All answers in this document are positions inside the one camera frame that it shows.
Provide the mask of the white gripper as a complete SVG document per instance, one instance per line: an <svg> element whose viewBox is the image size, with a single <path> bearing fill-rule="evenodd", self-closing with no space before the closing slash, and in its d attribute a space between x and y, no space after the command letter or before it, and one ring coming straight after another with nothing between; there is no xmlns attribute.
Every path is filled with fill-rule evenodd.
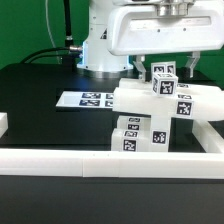
<svg viewBox="0 0 224 224"><path fill-rule="evenodd" d="M159 16L155 5L122 6L108 19L108 50L113 55L137 55L133 63L142 81L144 55L192 52L185 65L192 78L200 51L223 45L224 3L194 3L181 16Z"/></svg>

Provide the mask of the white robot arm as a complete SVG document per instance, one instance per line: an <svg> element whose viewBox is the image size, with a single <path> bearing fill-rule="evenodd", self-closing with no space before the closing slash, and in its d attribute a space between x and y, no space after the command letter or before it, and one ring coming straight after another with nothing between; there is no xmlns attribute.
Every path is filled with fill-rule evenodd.
<svg viewBox="0 0 224 224"><path fill-rule="evenodd" d="M99 78L136 68L143 79L149 54L189 52L193 70L202 51L223 46L224 0L89 0L78 67Z"/></svg>

